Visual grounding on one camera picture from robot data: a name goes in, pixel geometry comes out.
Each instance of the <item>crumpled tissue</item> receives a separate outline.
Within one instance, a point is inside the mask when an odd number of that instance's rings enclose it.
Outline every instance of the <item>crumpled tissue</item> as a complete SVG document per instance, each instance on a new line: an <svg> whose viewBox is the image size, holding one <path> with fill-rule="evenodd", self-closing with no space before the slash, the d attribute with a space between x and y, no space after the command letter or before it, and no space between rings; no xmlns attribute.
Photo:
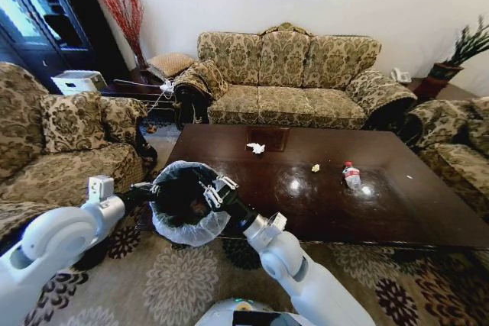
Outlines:
<svg viewBox="0 0 489 326"><path fill-rule="evenodd" d="M249 143L249 144L246 144L246 146L252 148L253 153L255 153L255 154L260 154L260 153L263 153L265 151L265 144L260 145L258 143Z"/></svg>

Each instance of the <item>glass cabinet door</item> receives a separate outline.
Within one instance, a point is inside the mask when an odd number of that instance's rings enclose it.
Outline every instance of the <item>glass cabinet door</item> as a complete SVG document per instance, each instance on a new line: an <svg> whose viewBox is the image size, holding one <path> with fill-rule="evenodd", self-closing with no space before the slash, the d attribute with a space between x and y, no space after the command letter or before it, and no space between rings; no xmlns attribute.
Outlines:
<svg viewBox="0 0 489 326"><path fill-rule="evenodd" d="M0 25L13 43L49 44L34 19L21 0L0 0Z"/></svg>
<svg viewBox="0 0 489 326"><path fill-rule="evenodd" d="M86 48L75 18L70 18L64 0L23 0L39 27L59 48Z"/></svg>

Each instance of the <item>sofa cushion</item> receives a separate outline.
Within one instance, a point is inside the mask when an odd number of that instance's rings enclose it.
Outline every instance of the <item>sofa cushion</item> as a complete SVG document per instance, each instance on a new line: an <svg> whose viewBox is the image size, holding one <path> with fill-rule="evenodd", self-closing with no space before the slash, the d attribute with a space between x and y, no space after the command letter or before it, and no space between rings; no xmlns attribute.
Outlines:
<svg viewBox="0 0 489 326"><path fill-rule="evenodd" d="M184 53L164 53L147 61L147 71L165 80L191 66L195 60Z"/></svg>
<svg viewBox="0 0 489 326"><path fill-rule="evenodd" d="M226 82L214 61L206 60L194 63L190 69L194 70L197 76L206 84L214 99L221 98L228 91L228 82Z"/></svg>
<svg viewBox="0 0 489 326"><path fill-rule="evenodd" d="M482 154L463 144L433 144L420 156L489 223L489 161Z"/></svg>
<svg viewBox="0 0 489 326"><path fill-rule="evenodd" d="M31 162L43 148L40 97L48 91L10 63L0 63L0 181Z"/></svg>
<svg viewBox="0 0 489 326"><path fill-rule="evenodd" d="M360 129L367 119L364 110L337 89L304 89L314 109L313 127Z"/></svg>
<svg viewBox="0 0 489 326"><path fill-rule="evenodd" d="M314 110L304 91L290 87L258 87L258 123L310 126Z"/></svg>
<svg viewBox="0 0 489 326"><path fill-rule="evenodd" d="M107 175L125 192L144 178L143 161L129 144L39 156L0 185L0 199L80 205L90 176Z"/></svg>
<svg viewBox="0 0 489 326"><path fill-rule="evenodd" d="M27 224L45 211L58 207L59 205L46 204L44 202L0 200L0 242L23 224Z"/></svg>
<svg viewBox="0 0 489 326"><path fill-rule="evenodd" d="M107 138L135 145L138 119L146 117L146 105L133 98L101 97L100 108Z"/></svg>
<svg viewBox="0 0 489 326"><path fill-rule="evenodd" d="M489 156L489 119L470 120L468 122L468 139L476 150Z"/></svg>
<svg viewBox="0 0 489 326"><path fill-rule="evenodd" d="M261 37L256 34L204 32L197 43L200 60L213 60L231 84L256 86Z"/></svg>
<svg viewBox="0 0 489 326"><path fill-rule="evenodd" d="M259 85L300 87L309 39L309 36L293 31L265 34L261 48Z"/></svg>
<svg viewBox="0 0 489 326"><path fill-rule="evenodd" d="M374 65L380 51L381 43L369 37L312 37L303 87L345 89L357 74Z"/></svg>
<svg viewBox="0 0 489 326"><path fill-rule="evenodd" d="M228 92L213 102L207 112L213 124L256 124L258 89L231 84Z"/></svg>
<svg viewBox="0 0 489 326"><path fill-rule="evenodd" d="M45 95L40 99L48 153L106 147L100 94Z"/></svg>

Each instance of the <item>dark wooden table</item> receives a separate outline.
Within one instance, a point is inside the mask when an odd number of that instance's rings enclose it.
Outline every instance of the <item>dark wooden table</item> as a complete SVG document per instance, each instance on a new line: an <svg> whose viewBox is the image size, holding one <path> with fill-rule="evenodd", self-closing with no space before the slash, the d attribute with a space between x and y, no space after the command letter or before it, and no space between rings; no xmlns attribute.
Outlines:
<svg viewBox="0 0 489 326"><path fill-rule="evenodd" d="M413 81L408 84L406 87L412 92L421 84L423 78L413 78ZM436 96L436 99L445 99L445 100L463 100L463 99L472 99L477 96L467 92L466 90L454 86L452 84L448 84L442 91Z"/></svg>
<svg viewBox="0 0 489 326"><path fill-rule="evenodd" d="M265 153L246 148L250 140ZM188 124L167 163L176 160L228 175L245 203L282 212L300 240L489 247L489 226L390 132ZM364 191L342 184L346 160Z"/></svg>

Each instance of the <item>side table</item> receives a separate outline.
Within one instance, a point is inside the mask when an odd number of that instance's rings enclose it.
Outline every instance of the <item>side table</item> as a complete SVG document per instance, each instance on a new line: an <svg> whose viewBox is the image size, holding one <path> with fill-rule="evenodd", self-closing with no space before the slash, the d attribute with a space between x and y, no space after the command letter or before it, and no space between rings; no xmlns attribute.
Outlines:
<svg viewBox="0 0 489 326"><path fill-rule="evenodd" d="M406 86L411 92L416 89L422 82L423 78L413 78L413 81ZM441 92L436 96L436 99L445 99L445 100L463 100L463 99L472 99L476 98L476 95L473 95L470 92L465 91L462 88L454 86L452 84L448 84Z"/></svg>
<svg viewBox="0 0 489 326"><path fill-rule="evenodd" d="M135 98L143 102L148 109L156 103L153 111L172 111L176 128L183 129L180 121L180 103L176 100L174 93L165 93L160 97L161 90L157 86L142 86L117 81L106 86L100 93L105 97Z"/></svg>

